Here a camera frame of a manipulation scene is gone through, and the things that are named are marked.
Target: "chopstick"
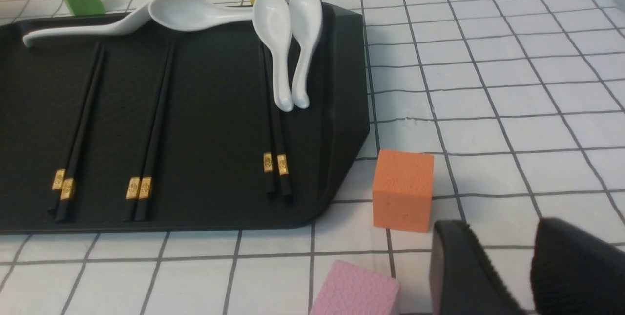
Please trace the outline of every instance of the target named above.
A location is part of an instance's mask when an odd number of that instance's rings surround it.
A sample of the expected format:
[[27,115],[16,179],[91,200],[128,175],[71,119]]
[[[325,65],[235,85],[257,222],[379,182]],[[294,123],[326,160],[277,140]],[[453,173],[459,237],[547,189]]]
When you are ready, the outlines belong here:
[[96,66],[91,74],[89,91],[87,92],[87,97],[84,100],[83,114],[80,117],[78,130],[76,131],[76,136],[74,137],[74,145],[72,146],[67,169],[65,170],[59,205],[56,208],[56,217],[54,219],[56,222],[63,222],[67,219],[69,205],[74,200],[74,195],[76,193],[76,169],[78,168],[78,161],[80,159],[85,134],[87,132],[87,126],[89,124],[89,115],[91,114],[93,102],[96,98],[98,83],[100,83],[100,79],[102,78],[101,73],[104,64],[105,50],[100,43],[98,43],[97,53],[98,56],[96,57]]
[[264,130],[261,133],[261,141],[263,146],[263,174],[265,176],[265,194],[273,195],[275,192],[274,181],[274,159],[271,148],[271,120],[269,115],[267,98],[270,94],[267,91],[267,69],[265,65],[263,42],[259,41],[259,61],[261,65],[261,126]]
[[52,183],[52,193],[50,194],[50,206],[47,208],[47,211],[52,215],[56,214],[56,206],[59,203],[59,195],[61,194],[61,189],[63,188],[63,181],[65,181],[65,174],[67,173],[67,166],[69,165],[69,157],[72,153],[72,148],[74,147],[74,142],[76,141],[76,136],[78,135],[78,127],[80,126],[81,117],[83,116],[85,102],[87,101],[87,96],[89,94],[89,88],[91,87],[91,83],[93,80],[93,74],[98,66],[98,62],[100,60],[100,53],[102,52],[102,43],[98,41],[94,48],[93,56],[91,58],[91,63],[89,66],[89,73],[87,73],[87,78],[84,82],[84,88],[80,97],[80,105],[78,106],[78,110],[76,113],[76,121],[74,121],[74,128],[71,132],[71,137],[67,141],[67,150],[65,150],[65,160],[61,168],[59,168],[56,173],[54,173],[54,181]]
[[152,193],[152,178],[154,177],[154,167],[156,166],[156,156],[158,155],[161,129],[163,127],[163,117],[165,117],[165,105],[167,102],[167,95],[169,94],[169,84],[171,81],[171,73],[174,63],[174,49],[174,42],[170,42],[167,51],[165,70],[163,71],[163,80],[161,82],[158,105],[156,105],[156,112],[154,113],[154,124],[152,126],[152,133],[150,134],[149,145],[147,146],[146,161],[143,166],[143,176],[139,187],[139,197],[137,200],[137,208],[134,213],[134,221],[145,221],[147,216],[149,198]]
[[143,167],[147,161],[147,150],[150,145],[152,136],[152,130],[154,128],[154,121],[156,120],[156,111],[158,110],[159,99],[161,97],[161,88],[163,87],[163,75],[166,74],[168,61],[170,58],[169,51],[171,49],[171,43],[167,46],[165,53],[165,59],[163,59],[163,69],[159,73],[161,79],[156,87],[156,93],[154,93],[154,102],[150,110],[150,117],[146,121],[144,141],[141,143],[137,152],[136,164],[137,166],[132,170],[132,177],[128,182],[128,189],[125,193],[125,213],[124,221],[134,221],[135,207],[137,200],[139,199],[139,189],[141,187],[141,175],[143,175]]
[[263,46],[264,49],[264,57],[265,57],[265,72],[266,72],[266,81],[267,81],[267,89],[269,90],[269,100],[270,103],[270,114],[271,114],[271,123],[273,129],[273,139],[275,145],[275,162],[277,163],[277,175],[280,181],[280,193],[283,197],[288,197],[291,194],[291,180],[289,177],[289,165],[286,159],[286,150],[284,148],[284,134],[282,131],[282,121],[280,119],[281,113],[279,108],[274,104],[273,99],[273,75],[272,75],[272,64],[271,64],[271,52]]

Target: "table surface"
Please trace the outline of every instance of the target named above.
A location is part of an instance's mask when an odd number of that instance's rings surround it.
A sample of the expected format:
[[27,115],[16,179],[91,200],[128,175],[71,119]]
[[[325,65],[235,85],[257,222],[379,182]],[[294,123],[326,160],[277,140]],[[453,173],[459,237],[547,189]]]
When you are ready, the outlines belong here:
[[[148,0],[102,0],[112,12]],[[247,0],[210,0],[241,5]],[[430,233],[373,228],[380,149],[435,156],[432,220],[469,222],[533,313],[536,224],[625,247],[625,13],[613,0],[322,0],[364,15],[371,134],[328,212],[285,231],[0,237],[0,313],[304,315],[332,263],[428,314]],[[0,22],[67,15],[0,1]]]

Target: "pink block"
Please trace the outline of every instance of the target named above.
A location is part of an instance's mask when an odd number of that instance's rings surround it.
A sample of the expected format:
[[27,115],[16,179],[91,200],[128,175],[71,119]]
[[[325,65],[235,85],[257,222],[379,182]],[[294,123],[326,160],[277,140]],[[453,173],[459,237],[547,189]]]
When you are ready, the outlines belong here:
[[399,281],[337,260],[310,315],[399,315]]

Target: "orange block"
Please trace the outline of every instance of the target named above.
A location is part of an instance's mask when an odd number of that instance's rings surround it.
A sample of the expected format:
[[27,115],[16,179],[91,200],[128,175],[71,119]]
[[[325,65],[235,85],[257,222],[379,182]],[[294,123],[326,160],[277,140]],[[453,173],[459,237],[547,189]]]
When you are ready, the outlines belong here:
[[373,178],[373,226],[428,232],[434,157],[380,150]]

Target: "ceramic spoon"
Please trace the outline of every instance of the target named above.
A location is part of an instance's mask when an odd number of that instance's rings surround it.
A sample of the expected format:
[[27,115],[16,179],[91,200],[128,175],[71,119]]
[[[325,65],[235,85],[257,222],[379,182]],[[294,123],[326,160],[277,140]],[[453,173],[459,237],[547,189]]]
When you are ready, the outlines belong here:
[[319,0],[290,0],[289,11],[293,36],[301,48],[293,75],[291,96],[298,108],[307,108],[310,101],[306,93],[306,79],[314,50],[319,43],[319,35],[321,35],[321,2]]
[[252,22],[256,34],[273,56],[273,89],[277,107],[289,112],[293,100],[289,90],[287,58],[291,46],[291,18],[284,0],[256,0]]
[[24,45],[33,46],[33,39],[59,35],[125,35],[143,26],[150,18],[158,24],[194,32],[236,21],[250,21],[252,8],[218,7],[204,0],[153,0],[134,10],[120,21],[109,25],[74,26],[36,30],[24,36]]
[[251,7],[220,7],[205,0],[155,0],[149,12],[158,24],[181,32],[252,19]]
[[41,37],[54,37],[60,35],[125,35],[130,34],[150,20],[148,12],[149,3],[134,10],[130,15],[109,25],[96,26],[68,26],[62,28],[49,28],[30,32],[22,38],[24,45],[33,46],[33,39]]

